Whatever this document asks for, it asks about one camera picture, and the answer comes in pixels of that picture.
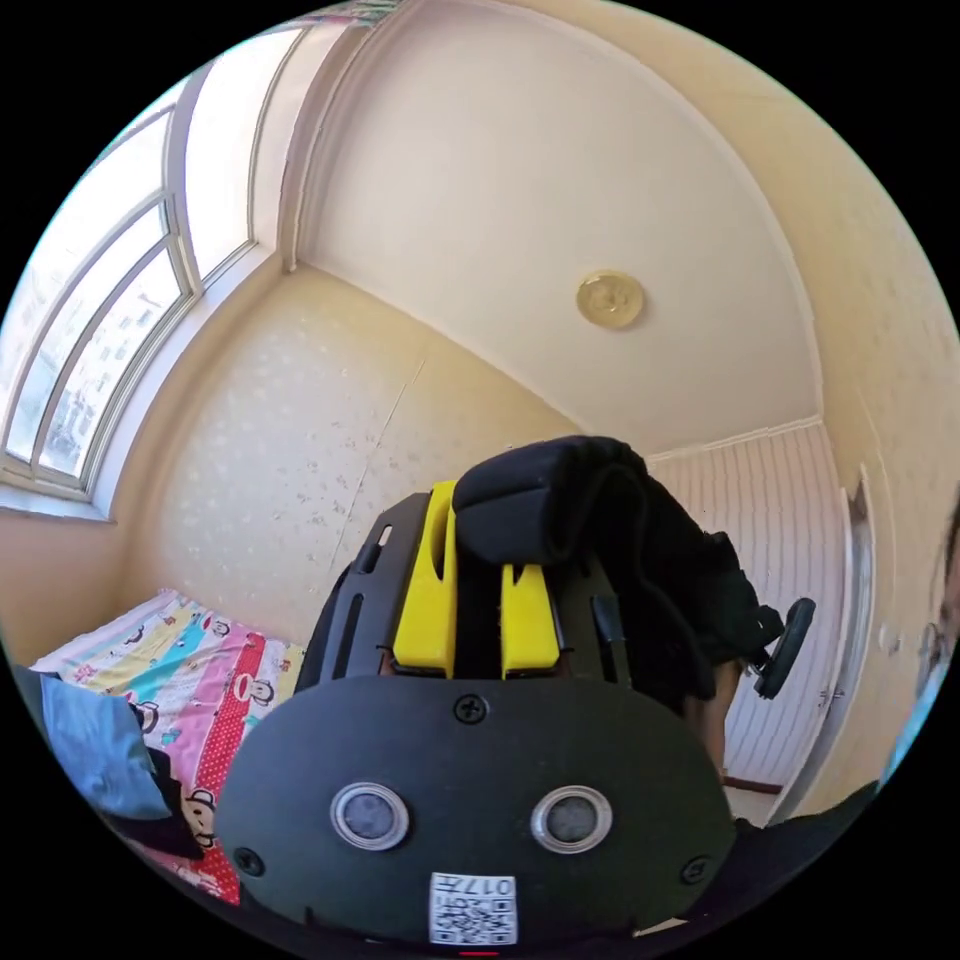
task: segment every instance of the window pane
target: window pane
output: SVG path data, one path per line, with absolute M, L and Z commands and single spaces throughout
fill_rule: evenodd
M 135 127 L 141 120 L 149 117 L 151 113 L 159 113 L 165 107 L 172 107 L 180 99 L 180 94 L 183 93 L 183 88 L 187 85 L 187 80 L 189 79 L 189 77 L 184 77 L 179 83 L 172 86 L 162 97 L 157 97 L 146 110 L 141 110 L 118 134 L 117 139 L 122 137 L 131 127 Z
M 166 117 L 150 124 L 97 164 L 74 187 L 40 238 L 0 331 L 0 422 L 6 418 L 13 385 L 50 302 L 110 230 L 160 187 L 166 124 Z
M 40 344 L 39 355 L 27 374 L 13 414 L 7 450 L 15 457 L 30 459 L 54 385 L 84 328 L 127 271 L 162 240 L 165 233 L 160 208 L 151 207 L 107 248 L 63 305 Z M 29 349 L 28 342 L 21 346 L 24 352 Z
M 43 445 L 43 466 L 80 476 L 94 432 L 121 376 L 180 295 L 170 255 L 161 250 L 111 307 L 80 354 Z
M 227 51 L 204 81 L 187 139 L 187 214 L 200 275 L 249 239 L 250 156 L 260 108 L 297 33 L 254 37 Z

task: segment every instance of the screw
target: screw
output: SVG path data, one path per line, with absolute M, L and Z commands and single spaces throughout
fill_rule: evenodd
M 461 723 L 480 723 L 487 715 L 487 705 L 475 693 L 468 693 L 453 705 L 453 715 Z
M 266 867 L 264 867 L 263 861 L 252 850 L 248 850 L 246 847 L 238 847 L 234 851 L 233 859 L 240 870 L 248 876 L 263 876 L 263 871 Z
M 694 857 L 680 871 L 680 882 L 686 884 L 688 887 L 692 887 L 694 884 L 700 883 L 700 881 L 703 880 L 704 875 L 707 872 L 707 867 L 711 864 L 711 862 L 711 857 Z

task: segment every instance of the door frame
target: door frame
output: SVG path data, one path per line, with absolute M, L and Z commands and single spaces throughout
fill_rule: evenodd
M 876 534 L 873 498 L 863 464 L 860 464 L 853 497 L 843 488 L 840 495 L 843 503 L 844 595 L 837 657 L 830 684 L 821 693 L 820 714 L 805 759 L 798 764 L 796 772 L 774 802 L 768 824 L 781 823 L 791 817 L 818 783 L 823 766 L 844 727 L 866 663 L 876 597 Z M 858 507 L 857 501 L 861 497 L 862 507 Z M 854 529 L 854 510 L 862 513 L 857 516 L 857 529 Z

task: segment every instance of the yellow bracket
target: yellow bracket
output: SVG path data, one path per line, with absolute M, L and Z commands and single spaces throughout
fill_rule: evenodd
M 448 680 L 457 649 L 454 486 L 438 483 L 433 488 L 393 641 L 393 656 L 400 667 L 442 670 Z
M 503 679 L 517 670 L 552 670 L 560 659 L 547 584 L 540 567 L 503 568 L 500 654 Z

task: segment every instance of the window frame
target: window frame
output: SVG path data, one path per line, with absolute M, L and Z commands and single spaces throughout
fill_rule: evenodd
M 224 54 L 214 58 L 209 63 L 195 70 L 184 84 L 180 96 L 175 103 L 151 111 L 137 119 L 135 123 L 124 129 L 84 172 L 86 176 L 90 170 L 112 154 L 118 147 L 136 136 L 152 123 L 168 116 L 167 129 L 164 135 L 161 158 L 161 186 L 144 198 L 133 209 L 122 217 L 76 266 L 67 278 L 63 287 L 53 297 L 44 310 L 43 321 L 39 325 L 27 355 L 17 372 L 10 395 L 9 410 L 5 418 L 0 421 L 0 484 L 26 489 L 35 493 L 46 494 L 66 500 L 89 503 L 93 499 L 93 489 L 96 485 L 100 467 L 106 455 L 110 439 L 117 426 L 120 416 L 130 398 L 136 384 L 144 371 L 150 365 L 157 351 L 180 321 L 192 310 L 198 301 L 205 295 L 211 284 L 215 283 L 246 253 L 257 246 L 253 224 L 253 198 L 256 189 L 257 158 L 260 152 L 263 124 L 270 109 L 274 93 L 284 68 L 299 44 L 309 32 L 302 27 L 290 27 L 296 32 L 293 41 L 280 59 L 270 83 L 267 86 L 263 101 L 257 112 L 254 127 L 253 142 L 248 160 L 247 180 L 247 240 L 234 250 L 228 257 L 219 263 L 209 274 L 201 277 L 197 267 L 197 259 L 193 249 L 193 237 L 190 231 L 190 221 L 187 211 L 186 196 L 186 154 L 187 139 L 190 132 L 190 123 L 200 97 L 203 85 L 210 71 Z M 282 29 L 266 31 L 258 36 L 265 36 L 276 32 L 286 32 Z M 88 271 L 103 256 L 110 245 L 140 217 L 154 207 L 159 207 L 161 219 L 166 226 L 166 234 L 146 251 L 113 286 L 106 299 L 97 307 L 90 319 L 84 325 L 77 342 L 67 356 L 63 369 L 60 371 L 54 384 L 50 398 L 44 408 L 40 427 L 34 442 L 30 462 L 27 463 L 8 452 L 7 442 L 13 424 L 14 416 L 23 393 L 30 371 L 40 354 L 44 337 L 56 321 L 60 311 L 71 295 L 82 282 Z M 113 391 L 107 400 L 99 421 L 93 430 L 89 447 L 80 470 L 80 476 L 51 469 L 40 463 L 40 456 L 50 432 L 54 415 L 61 397 L 66 389 L 70 375 L 76 368 L 77 362 L 86 347 L 93 339 L 103 319 L 107 316 L 116 301 L 124 294 L 140 273 L 150 263 L 164 252 L 169 256 L 174 276 L 180 285 L 181 294 L 158 320 L 154 328 L 144 338 L 137 350 L 131 351 L 129 360 L 117 378 Z

